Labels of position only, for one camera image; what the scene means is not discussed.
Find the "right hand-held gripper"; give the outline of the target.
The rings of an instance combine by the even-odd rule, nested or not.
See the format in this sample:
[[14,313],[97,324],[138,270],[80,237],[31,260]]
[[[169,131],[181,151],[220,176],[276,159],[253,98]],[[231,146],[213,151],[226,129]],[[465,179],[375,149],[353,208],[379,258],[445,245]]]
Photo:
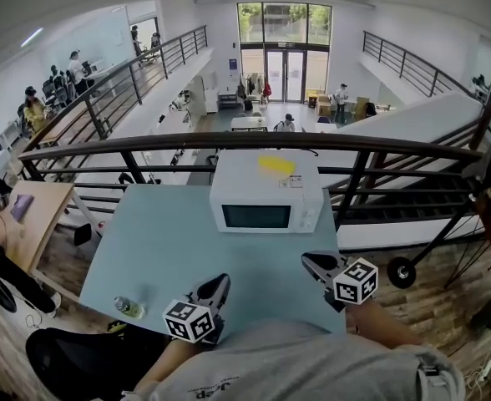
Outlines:
[[[363,258],[348,266],[347,258],[339,252],[308,251],[301,263],[324,286],[324,299],[337,312],[347,305],[362,305],[377,290],[378,268]],[[333,276],[333,268],[344,269]]]

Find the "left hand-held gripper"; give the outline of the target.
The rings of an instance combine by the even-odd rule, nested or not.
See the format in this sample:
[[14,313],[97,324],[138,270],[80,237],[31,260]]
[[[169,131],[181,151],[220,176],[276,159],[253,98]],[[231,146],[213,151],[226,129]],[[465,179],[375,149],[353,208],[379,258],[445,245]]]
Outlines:
[[220,309],[229,291],[226,273],[196,283],[186,295],[193,303],[172,301],[162,313],[168,334],[188,343],[218,343],[223,331]]

